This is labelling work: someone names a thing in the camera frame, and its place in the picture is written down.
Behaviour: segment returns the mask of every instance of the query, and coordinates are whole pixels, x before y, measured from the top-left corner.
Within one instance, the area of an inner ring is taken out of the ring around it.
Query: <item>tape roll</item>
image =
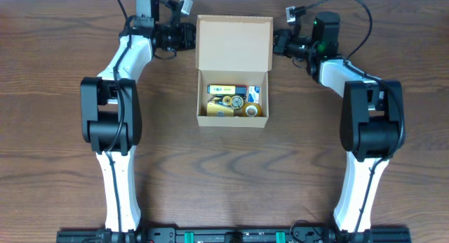
[[[262,108],[257,103],[247,103],[243,106],[244,117],[260,117]]]
[[[239,110],[243,107],[243,98],[241,96],[233,96],[232,97],[232,107],[236,110]]]
[[[232,97],[230,97],[230,96],[223,96],[222,102],[223,102],[223,104],[225,104],[227,106],[231,106],[231,104],[232,104]]]

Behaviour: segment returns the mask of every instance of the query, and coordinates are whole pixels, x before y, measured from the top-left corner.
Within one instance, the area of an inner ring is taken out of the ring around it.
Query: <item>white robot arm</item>
[[[168,24],[156,23],[160,2],[172,10]],[[136,84],[156,48],[176,54],[195,47],[195,26],[180,22],[191,8],[190,0],[136,0],[136,16],[127,18],[111,63],[96,78],[81,82],[83,136],[102,169],[105,227],[112,232],[136,231],[141,217],[134,181],[134,154],[142,133]],[[98,110],[106,104],[118,104],[118,112]]]
[[[405,139],[402,89],[398,81],[370,76],[337,54],[338,14],[319,13],[312,37],[299,36],[300,16],[307,9],[286,9],[287,21],[295,30],[275,32],[274,53],[293,61],[306,60],[312,79],[343,98],[340,140],[347,151],[347,167],[333,219],[340,234],[337,241],[352,242],[355,235],[370,230],[370,212],[380,176]],[[383,115],[370,116],[373,111]]]

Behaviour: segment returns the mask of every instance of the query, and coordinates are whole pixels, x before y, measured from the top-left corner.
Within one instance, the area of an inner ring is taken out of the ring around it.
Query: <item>small items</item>
[[[208,117],[260,117],[259,86],[250,86],[248,103],[245,104],[247,86],[209,85],[213,97],[207,104]]]
[[[243,95],[246,96],[246,86],[209,85],[208,93],[213,95]]]
[[[232,97],[232,107],[235,110],[240,110],[243,107],[243,98],[238,95],[233,96]]]
[[[234,109],[218,103],[209,102],[207,107],[208,117],[233,117]]]
[[[250,86],[250,91],[248,94],[248,103],[259,103],[259,86]]]
[[[257,103],[246,103],[243,106],[244,117],[260,117],[262,109]]]
[[[231,96],[223,96],[222,102],[226,106],[231,106],[231,104],[232,104],[232,97]]]

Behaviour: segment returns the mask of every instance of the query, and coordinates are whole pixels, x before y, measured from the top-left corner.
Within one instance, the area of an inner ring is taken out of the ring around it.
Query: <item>wood grain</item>
[[[315,0],[195,0],[192,16],[272,16]],[[353,63],[404,87],[407,141],[385,171],[373,224],[405,224],[414,242],[449,241],[449,0],[365,0],[373,35]],[[128,14],[134,0],[124,0]],[[342,16],[340,50],[367,30],[357,4]],[[168,14],[161,9],[161,20]],[[114,55],[115,0],[0,1],[0,241],[54,242],[60,228],[97,228],[106,205],[100,167],[81,137],[79,83]],[[287,58],[269,73],[265,129],[199,128],[194,51],[155,60],[139,80],[143,137],[135,158],[145,218],[180,227],[325,221],[340,196],[341,99]]]

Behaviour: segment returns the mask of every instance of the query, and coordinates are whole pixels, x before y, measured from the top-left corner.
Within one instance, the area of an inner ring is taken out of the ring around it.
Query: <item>battery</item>
[[[209,85],[208,93],[213,95],[246,95],[246,86]]]

